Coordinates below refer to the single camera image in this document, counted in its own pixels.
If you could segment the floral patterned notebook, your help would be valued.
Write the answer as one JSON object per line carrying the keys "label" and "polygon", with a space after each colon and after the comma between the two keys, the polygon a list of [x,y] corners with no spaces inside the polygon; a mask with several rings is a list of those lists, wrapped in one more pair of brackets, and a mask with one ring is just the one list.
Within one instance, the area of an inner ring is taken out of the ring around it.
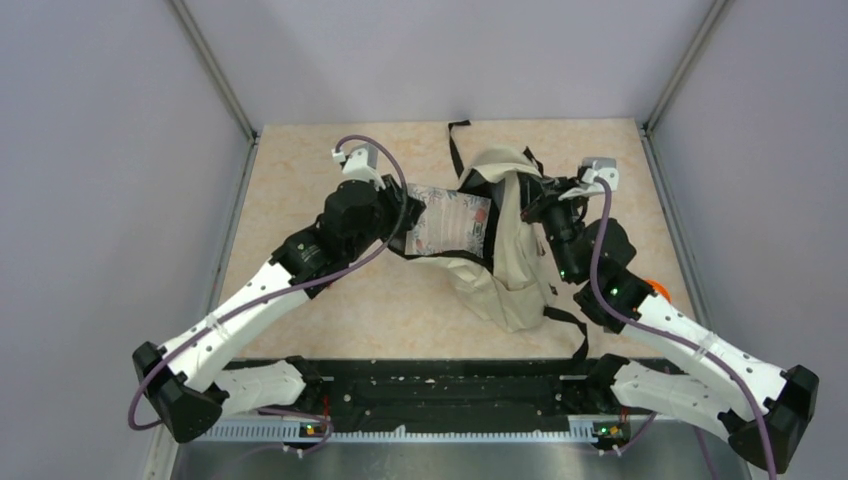
{"label": "floral patterned notebook", "polygon": [[407,232],[405,254],[464,251],[483,256],[490,198],[417,184],[409,186],[409,193],[425,204],[425,210]]}

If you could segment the cream canvas backpack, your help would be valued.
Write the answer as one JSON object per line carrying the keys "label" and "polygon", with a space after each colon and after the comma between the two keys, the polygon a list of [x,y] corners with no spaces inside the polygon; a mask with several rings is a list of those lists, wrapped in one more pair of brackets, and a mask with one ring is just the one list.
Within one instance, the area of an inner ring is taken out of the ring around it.
{"label": "cream canvas backpack", "polygon": [[536,230],[521,218],[524,177],[543,177],[544,166],[529,149],[492,147],[464,161],[453,137],[450,159],[458,178],[454,189],[492,200],[482,257],[464,251],[429,256],[404,253],[405,240],[390,242],[399,257],[445,271],[460,301],[479,318],[513,333],[547,320],[586,325],[556,308],[557,292],[544,269],[545,249]]}

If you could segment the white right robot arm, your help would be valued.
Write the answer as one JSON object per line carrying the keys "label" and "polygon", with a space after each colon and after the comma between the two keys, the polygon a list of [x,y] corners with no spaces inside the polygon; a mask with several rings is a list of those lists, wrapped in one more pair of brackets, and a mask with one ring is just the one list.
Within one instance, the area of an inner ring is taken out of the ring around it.
{"label": "white right robot arm", "polygon": [[812,421],[819,377],[781,368],[725,341],[628,270],[636,250],[611,217],[612,187],[597,179],[521,175],[521,218],[542,226],[560,279],[594,324],[650,345],[682,370],[655,372],[615,355],[599,360],[586,385],[600,412],[651,410],[706,430],[770,478],[788,470]]}

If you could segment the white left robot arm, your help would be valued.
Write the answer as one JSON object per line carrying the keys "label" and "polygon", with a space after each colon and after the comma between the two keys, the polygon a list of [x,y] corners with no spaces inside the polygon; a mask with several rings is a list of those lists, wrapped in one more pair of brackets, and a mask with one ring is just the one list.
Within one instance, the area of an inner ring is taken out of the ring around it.
{"label": "white left robot arm", "polygon": [[426,206],[391,176],[383,186],[346,180],[321,213],[289,235],[257,273],[183,334],[142,343],[132,354],[139,398],[172,438],[191,442],[221,418],[265,407],[308,413],[319,404],[321,376],[300,356],[232,369],[244,347],[336,280],[375,258],[372,245],[410,231]]}

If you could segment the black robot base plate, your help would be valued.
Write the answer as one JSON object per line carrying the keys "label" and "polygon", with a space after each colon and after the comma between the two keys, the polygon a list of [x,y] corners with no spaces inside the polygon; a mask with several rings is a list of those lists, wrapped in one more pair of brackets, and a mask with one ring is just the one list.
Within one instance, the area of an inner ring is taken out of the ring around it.
{"label": "black robot base plate", "polygon": [[295,411],[325,415],[338,433],[563,432],[577,415],[621,418],[588,380],[596,362],[531,360],[309,360]]}

